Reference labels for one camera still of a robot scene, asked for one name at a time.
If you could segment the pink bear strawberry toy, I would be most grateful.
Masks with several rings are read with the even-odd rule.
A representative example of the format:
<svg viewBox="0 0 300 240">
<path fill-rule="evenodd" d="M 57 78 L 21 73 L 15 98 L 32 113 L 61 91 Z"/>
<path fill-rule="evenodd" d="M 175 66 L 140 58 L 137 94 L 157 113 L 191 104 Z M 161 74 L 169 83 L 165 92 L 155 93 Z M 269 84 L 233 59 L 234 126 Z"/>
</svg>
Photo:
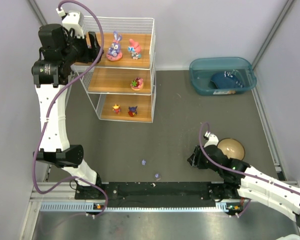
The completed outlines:
<svg viewBox="0 0 300 240">
<path fill-rule="evenodd" d="M 135 78 L 131 83 L 130 87 L 133 91 L 140 91 L 144 87 L 144 79 L 141 77 Z"/>
</svg>

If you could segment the purple bunny donut toy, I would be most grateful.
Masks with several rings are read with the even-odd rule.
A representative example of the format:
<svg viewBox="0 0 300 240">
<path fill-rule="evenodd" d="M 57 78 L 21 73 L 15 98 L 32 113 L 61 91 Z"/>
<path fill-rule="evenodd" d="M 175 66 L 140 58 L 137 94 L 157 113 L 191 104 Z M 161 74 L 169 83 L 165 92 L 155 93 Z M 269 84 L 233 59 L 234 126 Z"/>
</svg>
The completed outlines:
<svg viewBox="0 0 300 240">
<path fill-rule="evenodd" d="M 122 53 L 122 49 L 121 49 L 121 40 L 122 40 L 122 35 L 120 35 L 117 31 L 114 31 L 113 32 L 113 41 L 106 53 L 106 58 L 109 61 L 116 62 L 116 61 L 119 61 L 123 57 L 123 53 Z"/>
</svg>

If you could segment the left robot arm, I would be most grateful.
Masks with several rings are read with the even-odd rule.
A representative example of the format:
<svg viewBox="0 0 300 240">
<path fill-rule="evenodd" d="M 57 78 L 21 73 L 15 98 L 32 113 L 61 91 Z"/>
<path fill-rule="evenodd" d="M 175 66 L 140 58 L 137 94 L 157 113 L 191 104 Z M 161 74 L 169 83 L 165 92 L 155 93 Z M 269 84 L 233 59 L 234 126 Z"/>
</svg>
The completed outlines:
<svg viewBox="0 0 300 240">
<path fill-rule="evenodd" d="M 39 58 L 31 73 L 39 101 L 41 134 L 33 152 L 32 181 L 39 189 L 35 165 L 43 162 L 68 172 L 67 180 L 83 187 L 101 188 L 98 173 L 84 160 L 83 146 L 71 145 L 66 130 L 66 98 L 68 88 L 87 74 L 101 59 L 103 44 L 93 31 L 83 33 L 60 24 L 39 28 Z"/>
</svg>

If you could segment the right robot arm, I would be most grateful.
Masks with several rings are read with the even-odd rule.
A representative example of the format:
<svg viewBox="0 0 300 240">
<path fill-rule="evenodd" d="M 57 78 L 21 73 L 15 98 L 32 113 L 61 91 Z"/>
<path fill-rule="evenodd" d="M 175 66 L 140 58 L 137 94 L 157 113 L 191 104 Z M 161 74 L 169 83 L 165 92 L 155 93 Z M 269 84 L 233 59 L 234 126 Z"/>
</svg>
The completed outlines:
<svg viewBox="0 0 300 240">
<path fill-rule="evenodd" d="M 238 196 L 272 208 L 300 228 L 300 188 L 284 183 L 250 164 L 227 157 L 217 146 L 197 145 L 187 162 L 195 168 L 216 172 Z"/>
</svg>

